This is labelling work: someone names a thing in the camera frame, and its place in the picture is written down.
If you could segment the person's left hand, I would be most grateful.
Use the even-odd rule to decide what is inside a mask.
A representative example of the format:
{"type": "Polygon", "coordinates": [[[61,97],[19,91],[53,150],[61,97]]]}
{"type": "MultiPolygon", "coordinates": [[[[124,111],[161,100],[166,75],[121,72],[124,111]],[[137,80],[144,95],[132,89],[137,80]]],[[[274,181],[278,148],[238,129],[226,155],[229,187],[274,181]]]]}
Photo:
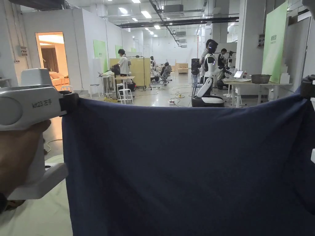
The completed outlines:
{"type": "Polygon", "coordinates": [[[0,132],[0,192],[5,197],[27,179],[40,137],[50,125],[46,120],[26,130],[0,132]]]}

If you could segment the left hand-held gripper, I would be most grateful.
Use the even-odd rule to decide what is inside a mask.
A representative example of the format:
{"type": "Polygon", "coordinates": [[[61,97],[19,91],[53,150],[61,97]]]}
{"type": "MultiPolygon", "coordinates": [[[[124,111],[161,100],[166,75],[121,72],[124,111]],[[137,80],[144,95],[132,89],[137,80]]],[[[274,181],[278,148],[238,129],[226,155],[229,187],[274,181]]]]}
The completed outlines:
{"type": "MultiPolygon", "coordinates": [[[[0,90],[0,130],[24,130],[31,125],[73,112],[79,95],[58,91],[48,69],[27,69],[21,73],[21,86],[0,90]]],[[[34,160],[28,168],[26,181],[8,199],[40,199],[68,175],[65,163],[47,163],[44,157],[43,136],[37,145],[34,160]]]]}

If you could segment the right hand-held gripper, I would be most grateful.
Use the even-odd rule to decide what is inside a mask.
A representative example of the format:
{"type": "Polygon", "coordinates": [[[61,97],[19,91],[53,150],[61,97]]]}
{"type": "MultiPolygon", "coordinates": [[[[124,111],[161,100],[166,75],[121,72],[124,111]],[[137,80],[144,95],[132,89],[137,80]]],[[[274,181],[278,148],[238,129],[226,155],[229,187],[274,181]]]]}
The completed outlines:
{"type": "Polygon", "coordinates": [[[307,99],[315,108],[315,75],[308,75],[301,81],[301,97],[307,99]]]}

